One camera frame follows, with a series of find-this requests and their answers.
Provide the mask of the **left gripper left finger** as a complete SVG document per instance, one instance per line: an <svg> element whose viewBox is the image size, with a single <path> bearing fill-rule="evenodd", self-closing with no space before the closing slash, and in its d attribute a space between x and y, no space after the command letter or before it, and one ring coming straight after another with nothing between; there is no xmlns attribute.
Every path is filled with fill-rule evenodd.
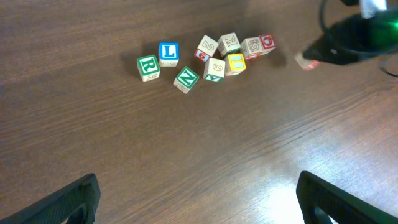
<svg viewBox="0 0 398 224"><path fill-rule="evenodd" d="M94 174L87 174L60 190L1 220L1 223L93 224L101 197Z"/></svg>

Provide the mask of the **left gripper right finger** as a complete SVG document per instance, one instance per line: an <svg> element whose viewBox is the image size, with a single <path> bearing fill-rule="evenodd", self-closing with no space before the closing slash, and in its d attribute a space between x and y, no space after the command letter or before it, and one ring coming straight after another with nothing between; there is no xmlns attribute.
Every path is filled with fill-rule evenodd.
<svg viewBox="0 0 398 224"><path fill-rule="evenodd" d="M397 218L345 192L311 172L300 173L296 195L306 224L397 223Z"/></svg>

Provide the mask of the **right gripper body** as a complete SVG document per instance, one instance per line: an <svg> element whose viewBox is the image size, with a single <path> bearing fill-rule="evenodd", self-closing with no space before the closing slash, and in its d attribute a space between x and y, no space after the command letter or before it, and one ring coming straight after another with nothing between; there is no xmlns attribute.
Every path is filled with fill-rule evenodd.
<svg viewBox="0 0 398 224"><path fill-rule="evenodd" d="M397 50L397 13L378 12L365 19L354 14L330 27L319 13L323 35L303 52L305 58L333 65L349 65Z"/></svg>

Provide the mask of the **red E block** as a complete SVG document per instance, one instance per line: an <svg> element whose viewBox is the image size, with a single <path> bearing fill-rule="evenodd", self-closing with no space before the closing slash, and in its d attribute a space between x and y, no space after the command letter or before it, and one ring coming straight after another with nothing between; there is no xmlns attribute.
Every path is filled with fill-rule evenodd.
<svg viewBox="0 0 398 224"><path fill-rule="evenodd" d="M320 64L318 60L305 58L304 52L296 53L294 59L303 70L313 70Z"/></svg>

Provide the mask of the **red Q block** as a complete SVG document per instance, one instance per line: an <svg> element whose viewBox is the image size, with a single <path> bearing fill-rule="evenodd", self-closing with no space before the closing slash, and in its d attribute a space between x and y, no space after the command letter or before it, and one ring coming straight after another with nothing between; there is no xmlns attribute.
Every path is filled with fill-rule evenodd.
<svg viewBox="0 0 398 224"><path fill-rule="evenodd" d="M272 34L262 34L259 39L262 45L262 55L268 54L277 47Z"/></svg>

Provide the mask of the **wooden block with 5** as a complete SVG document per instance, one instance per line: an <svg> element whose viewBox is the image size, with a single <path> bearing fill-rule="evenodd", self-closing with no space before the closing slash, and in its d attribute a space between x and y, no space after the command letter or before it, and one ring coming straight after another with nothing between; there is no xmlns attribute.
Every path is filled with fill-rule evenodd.
<svg viewBox="0 0 398 224"><path fill-rule="evenodd" d="M240 45L245 60L255 59L262 55L263 48L259 37L246 38Z"/></svg>

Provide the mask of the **green N block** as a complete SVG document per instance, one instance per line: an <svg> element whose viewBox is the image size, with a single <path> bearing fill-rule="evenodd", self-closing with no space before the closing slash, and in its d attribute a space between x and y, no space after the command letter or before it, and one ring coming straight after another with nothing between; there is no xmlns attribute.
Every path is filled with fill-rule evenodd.
<svg viewBox="0 0 398 224"><path fill-rule="evenodd" d="M200 77L198 74L196 74L191 68L185 66L176 76L173 85L184 94L187 94L193 88L199 78Z"/></svg>

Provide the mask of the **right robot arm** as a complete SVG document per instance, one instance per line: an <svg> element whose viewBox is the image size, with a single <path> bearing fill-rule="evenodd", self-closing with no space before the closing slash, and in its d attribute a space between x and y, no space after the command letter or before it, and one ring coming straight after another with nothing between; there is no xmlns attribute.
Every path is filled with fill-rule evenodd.
<svg viewBox="0 0 398 224"><path fill-rule="evenodd" d="M322 36L309 45L299 58L308 62L350 65L397 51L397 6L386 1L343 1L359 6L360 13L331 26L325 23L328 1L320 3L318 21Z"/></svg>

